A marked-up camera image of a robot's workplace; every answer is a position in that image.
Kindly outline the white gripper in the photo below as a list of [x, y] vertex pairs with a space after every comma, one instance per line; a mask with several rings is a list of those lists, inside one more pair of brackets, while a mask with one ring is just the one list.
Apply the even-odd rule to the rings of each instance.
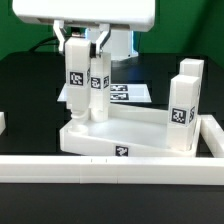
[[155, 21], [155, 0], [12, 0], [12, 9], [25, 23], [53, 24], [64, 52], [65, 26], [98, 27], [90, 57], [100, 57], [112, 29], [148, 32]]

